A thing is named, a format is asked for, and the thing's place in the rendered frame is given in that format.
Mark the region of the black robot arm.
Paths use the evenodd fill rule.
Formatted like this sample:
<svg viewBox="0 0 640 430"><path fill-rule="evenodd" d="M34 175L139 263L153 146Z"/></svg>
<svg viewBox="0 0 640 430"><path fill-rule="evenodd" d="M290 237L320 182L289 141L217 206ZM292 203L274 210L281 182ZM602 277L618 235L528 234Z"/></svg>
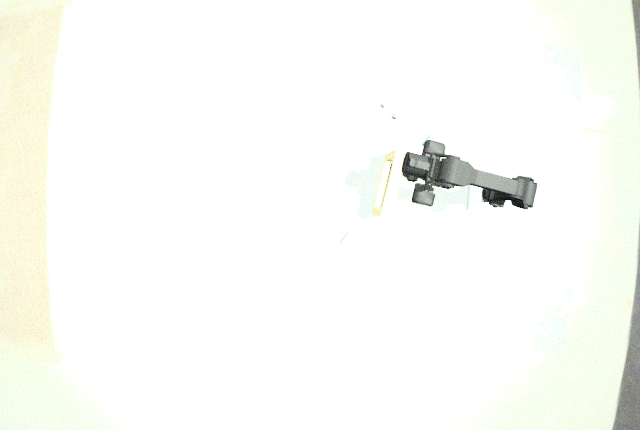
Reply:
<svg viewBox="0 0 640 430"><path fill-rule="evenodd" d="M446 157L441 158L440 157ZM402 172L407 181L417 182L425 178L432 186L445 189L454 186L473 185L482 188L482 202L493 208L504 208L506 200L522 209L532 208L537 183L528 176L508 178L474 168L460 157L432 152L431 158L406 152L402 161ZM483 201L484 200L484 201Z"/></svg>

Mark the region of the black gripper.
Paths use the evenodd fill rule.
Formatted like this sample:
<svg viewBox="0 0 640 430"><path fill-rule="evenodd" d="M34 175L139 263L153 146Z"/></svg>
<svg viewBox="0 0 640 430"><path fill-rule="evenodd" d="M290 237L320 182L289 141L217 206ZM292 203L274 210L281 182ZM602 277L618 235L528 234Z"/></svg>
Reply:
<svg viewBox="0 0 640 430"><path fill-rule="evenodd" d="M433 140L425 141L424 148L422 151L423 156L427 156L431 158L432 152L436 153L444 153L446 151L446 146L444 143L436 142ZM433 206L435 194L433 194L434 188L432 187L432 183L425 182L415 183L414 192L412 196L412 202L416 204L420 204L423 206Z"/></svg>

